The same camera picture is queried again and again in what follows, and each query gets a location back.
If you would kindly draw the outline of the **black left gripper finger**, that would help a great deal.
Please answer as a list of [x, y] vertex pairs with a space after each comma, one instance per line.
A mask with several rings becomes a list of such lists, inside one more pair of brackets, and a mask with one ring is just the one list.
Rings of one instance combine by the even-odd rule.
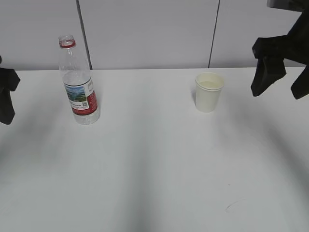
[[19, 82], [14, 69], [0, 69], [0, 122], [5, 125], [10, 125], [15, 116], [10, 93], [16, 90]]

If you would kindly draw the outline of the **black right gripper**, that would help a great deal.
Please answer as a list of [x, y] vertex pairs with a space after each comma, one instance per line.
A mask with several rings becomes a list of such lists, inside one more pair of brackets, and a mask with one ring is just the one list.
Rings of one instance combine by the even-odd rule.
[[[253, 96], [260, 96], [273, 83], [286, 75], [284, 59], [309, 64], [309, 2], [307, 0], [269, 0], [270, 8], [300, 12], [286, 35], [257, 38], [252, 50], [258, 59], [251, 84]], [[309, 94], [309, 67], [306, 66], [291, 86], [295, 99]]]

